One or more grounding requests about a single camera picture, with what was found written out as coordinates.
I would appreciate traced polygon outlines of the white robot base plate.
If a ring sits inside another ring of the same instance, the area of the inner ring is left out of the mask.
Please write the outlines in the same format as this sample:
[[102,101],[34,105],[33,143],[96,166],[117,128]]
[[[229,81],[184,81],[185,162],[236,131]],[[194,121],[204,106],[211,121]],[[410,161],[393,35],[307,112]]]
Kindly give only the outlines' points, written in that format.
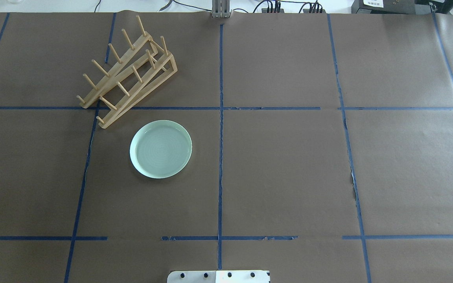
[[173,271],[167,283],[270,283],[266,270],[194,270]]

